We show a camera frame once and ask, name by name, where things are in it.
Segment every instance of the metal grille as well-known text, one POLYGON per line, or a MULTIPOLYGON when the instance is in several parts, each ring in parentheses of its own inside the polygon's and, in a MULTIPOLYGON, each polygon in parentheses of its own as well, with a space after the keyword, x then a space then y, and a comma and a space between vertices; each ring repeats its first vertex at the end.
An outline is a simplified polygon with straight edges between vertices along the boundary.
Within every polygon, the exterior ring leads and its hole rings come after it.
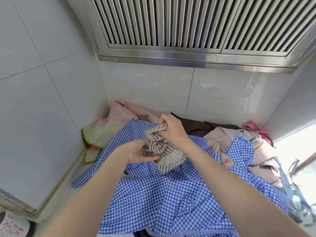
POLYGON ((316 0, 241 0, 224 49, 291 51, 316 21, 316 0))
POLYGON ((220 49, 239 2, 160 0, 163 46, 220 49))
POLYGON ((135 45, 135 48, 159 46, 159 0, 93 2, 101 17, 101 27, 109 47, 111 44, 135 45))

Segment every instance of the blue gingham fabric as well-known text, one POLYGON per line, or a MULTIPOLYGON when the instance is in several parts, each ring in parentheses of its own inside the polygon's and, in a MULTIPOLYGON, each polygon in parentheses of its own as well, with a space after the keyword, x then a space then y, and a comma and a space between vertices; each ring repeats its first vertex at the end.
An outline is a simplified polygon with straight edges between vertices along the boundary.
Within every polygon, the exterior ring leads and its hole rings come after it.
MULTIPOLYGON (((116 147, 131 140, 145 139, 145 130, 154 125, 132 119, 109 141, 97 162, 71 186, 79 187, 87 182, 116 147)), ((213 153, 205 139, 191 138, 209 155, 213 153)), ((224 153, 234 160, 235 165, 229 168, 230 171, 288 213, 287 196, 247 171, 246 166, 253 160, 253 148, 247 139, 237 137, 224 153)), ((213 158, 220 163, 219 153, 213 158)), ((239 236, 189 159, 165 174, 160 173, 153 162, 128 164, 125 170, 136 178, 121 179, 100 225, 100 234, 124 234, 146 229, 156 237, 239 236)))

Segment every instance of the range hood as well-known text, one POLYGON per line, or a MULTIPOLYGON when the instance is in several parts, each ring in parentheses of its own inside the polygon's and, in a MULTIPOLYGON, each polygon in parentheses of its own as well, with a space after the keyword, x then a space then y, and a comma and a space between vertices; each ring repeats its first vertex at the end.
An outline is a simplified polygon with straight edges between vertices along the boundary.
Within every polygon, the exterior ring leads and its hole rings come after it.
POLYGON ((316 0, 68 0, 101 61, 292 73, 316 0))

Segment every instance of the hand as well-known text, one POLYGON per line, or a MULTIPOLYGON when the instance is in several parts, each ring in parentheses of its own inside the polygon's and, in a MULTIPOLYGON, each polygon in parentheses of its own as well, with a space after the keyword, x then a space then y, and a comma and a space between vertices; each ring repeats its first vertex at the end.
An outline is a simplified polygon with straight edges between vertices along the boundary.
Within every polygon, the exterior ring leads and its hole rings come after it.
POLYGON ((128 163, 142 163, 155 161, 159 159, 159 156, 153 152, 145 151, 146 144, 149 142, 149 139, 144 140, 133 140, 127 142, 123 145, 117 147, 118 151, 121 151, 125 158, 127 158, 128 163))
POLYGON ((161 135, 169 143, 173 144, 177 148, 181 148, 189 140, 189 137, 186 134, 181 121, 171 114, 162 114, 160 124, 165 122, 168 124, 168 130, 159 131, 157 134, 161 135))

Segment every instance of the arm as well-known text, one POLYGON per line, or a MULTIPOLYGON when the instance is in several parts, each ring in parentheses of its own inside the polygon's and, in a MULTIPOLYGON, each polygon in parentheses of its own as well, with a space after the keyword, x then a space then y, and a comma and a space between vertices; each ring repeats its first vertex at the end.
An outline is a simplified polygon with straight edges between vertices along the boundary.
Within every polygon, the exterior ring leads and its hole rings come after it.
POLYGON ((126 165, 159 158, 143 151, 148 142, 149 139, 134 140, 117 147, 42 237, 96 236, 126 165))
POLYGON ((241 236, 309 236, 261 192, 190 140, 180 120, 163 114, 163 122, 168 130, 159 135, 188 156, 241 236))

